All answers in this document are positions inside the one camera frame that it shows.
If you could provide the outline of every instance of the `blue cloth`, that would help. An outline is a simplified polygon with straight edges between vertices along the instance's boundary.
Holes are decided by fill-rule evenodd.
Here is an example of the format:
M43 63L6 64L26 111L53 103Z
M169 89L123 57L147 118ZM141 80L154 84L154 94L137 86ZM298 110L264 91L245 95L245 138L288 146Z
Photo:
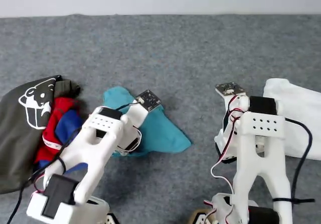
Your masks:
M61 143L66 143L69 140L70 136L74 133L74 131L80 128L82 124L83 124L83 121L77 114L77 111L73 109L69 110L61 117L61 119L57 123L56 129L55 129L55 135L57 136L57 138ZM84 169L84 168L87 168L87 166L88 165L86 163L80 163L75 167L67 170L66 173L72 172L75 170Z
M117 108L131 103L134 97L123 87L113 87L104 93L104 105ZM126 113L129 107L121 111ZM150 112L139 130L142 133L141 144L137 150L128 156L142 156L151 151L164 153L178 153L187 149L191 141L164 114L163 106Z

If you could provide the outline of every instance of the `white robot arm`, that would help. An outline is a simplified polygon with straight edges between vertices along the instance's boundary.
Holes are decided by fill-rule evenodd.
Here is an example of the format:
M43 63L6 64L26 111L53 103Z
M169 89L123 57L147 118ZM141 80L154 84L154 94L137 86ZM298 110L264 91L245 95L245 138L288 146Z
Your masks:
M223 162L237 161L233 194L212 198L216 219L226 224L292 224L290 183L285 172L283 147L285 118L271 98L248 97L234 83L217 86L225 99L226 115L215 143ZM258 153L264 151L264 157ZM248 200L256 176L263 177L273 199L274 210Z
M147 90L129 104L131 107L126 114L105 106L96 108L76 138L63 150L60 160L46 168L44 193L33 194L27 215L49 224L107 223L108 204L91 195L112 153L118 150L125 155L139 145L138 127L159 104L160 100ZM63 176L66 169L79 163L88 164L80 182Z

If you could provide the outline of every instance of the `teal cloth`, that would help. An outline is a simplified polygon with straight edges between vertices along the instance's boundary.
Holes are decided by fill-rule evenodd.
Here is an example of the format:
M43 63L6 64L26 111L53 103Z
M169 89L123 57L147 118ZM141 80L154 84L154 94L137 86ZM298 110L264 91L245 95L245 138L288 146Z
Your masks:
M127 89L120 86L106 91L103 98L104 105L110 108L117 108L134 100ZM126 113L128 109L126 107L121 111ZM139 130L142 133L140 146L128 156L143 156L151 151L178 153L191 146L191 141L165 116L161 105L147 115Z

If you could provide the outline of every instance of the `white cloth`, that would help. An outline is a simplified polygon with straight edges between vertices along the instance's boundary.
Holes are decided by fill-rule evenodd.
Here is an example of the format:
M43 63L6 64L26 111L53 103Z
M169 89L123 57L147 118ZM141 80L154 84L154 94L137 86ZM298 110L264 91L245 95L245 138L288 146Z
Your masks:
M321 93L291 84L287 79L266 81L264 97L279 100L281 114L305 124L312 132L313 142L308 159L321 160ZM307 145L306 131L296 124L285 124L285 154L301 158Z

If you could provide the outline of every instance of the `gray carpet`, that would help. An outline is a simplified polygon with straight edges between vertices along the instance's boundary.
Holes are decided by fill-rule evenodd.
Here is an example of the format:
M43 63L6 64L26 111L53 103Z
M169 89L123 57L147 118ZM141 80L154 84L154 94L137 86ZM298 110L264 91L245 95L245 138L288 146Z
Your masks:
M166 115L193 146L179 154L111 159L95 194L108 201L122 224L186 223L196 208L204 207L203 199L229 191L209 172L217 160L213 138L224 111L215 84L236 81L260 95L266 79L284 77L321 91L321 16L0 19L0 96L54 74L82 85L88 111L117 85L134 95L150 88L162 99ZM286 158L290 179L297 163ZM304 165L297 197L315 197L316 203L296 206L295 224L321 220L320 168L318 161ZM233 163L218 172L232 178L235 171ZM35 223L25 214L31 192L26 190L13 223ZM1 223L17 197L0 197ZM250 198L272 205L261 178Z

